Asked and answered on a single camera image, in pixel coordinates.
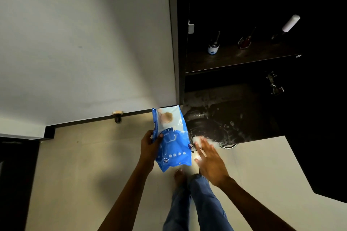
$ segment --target person's left hand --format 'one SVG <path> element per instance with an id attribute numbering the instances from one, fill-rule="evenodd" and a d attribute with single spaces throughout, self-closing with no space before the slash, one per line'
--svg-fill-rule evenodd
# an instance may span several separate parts
<path id="1" fill-rule="evenodd" d="M 145 136 L 143 136 L 141 140 L 141 155 L 138 161 L 141 167 L 147 168 L 149 172 L 153 169 L 154 160 L 158 155 L 158 149 L 161 141 L 163 140 L 163 134 L 160 134 L 156 141 L 152 143 L 152 134 L 153 130 L 149 130 L 146 132 Z"/>

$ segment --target wet wipes package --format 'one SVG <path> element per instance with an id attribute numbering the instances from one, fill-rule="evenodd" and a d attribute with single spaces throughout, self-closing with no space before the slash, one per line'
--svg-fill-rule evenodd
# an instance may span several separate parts
<path id="1" fill-rule="evenodd" d="M 186 122 L 179 106 L 153 108 L 153 141 L 159 134 L 163 140 L 155 159 L 160 169 L 165 172 L 170 166 L 192 165 L 192 153 Z"/>

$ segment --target white bottle cap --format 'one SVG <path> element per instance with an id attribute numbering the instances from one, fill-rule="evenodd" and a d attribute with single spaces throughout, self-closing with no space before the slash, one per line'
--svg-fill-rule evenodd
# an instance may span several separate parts
<path id="1" fill-rule="evenodd" d="M 293 15 L 288 22 L 282 27 L 283 32 L 288 32 L 299 21 L 299 15 Z"/>

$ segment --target jeans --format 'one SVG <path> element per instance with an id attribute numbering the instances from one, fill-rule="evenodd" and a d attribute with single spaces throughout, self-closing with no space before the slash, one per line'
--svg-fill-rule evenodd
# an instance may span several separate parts
<path id="1" fill-rule="evenodd" d="M 189 231 L 189 208 L 192 198 L 201 231 L 234 231 L 209 182 L 199 174 L 193 175 L 187 186 L 180 186 L 175 190 L 163 231 Z"/>

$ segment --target cabinet shelf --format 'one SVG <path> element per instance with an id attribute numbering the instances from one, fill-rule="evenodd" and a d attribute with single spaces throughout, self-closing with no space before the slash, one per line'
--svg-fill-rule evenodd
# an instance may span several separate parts
<path id="1" fill-rule="evenodd" d="M 215 55 L 208 54 L 207 50 L 188 52 L 186 75 L 301 53 L 302 50 L 297 47 L 292 47 L 285 43 L 273 45 L 270 41 L 252 42 L 248 49 L 243 50 L 239 49 L 237 45 L 221 45 Z"/>

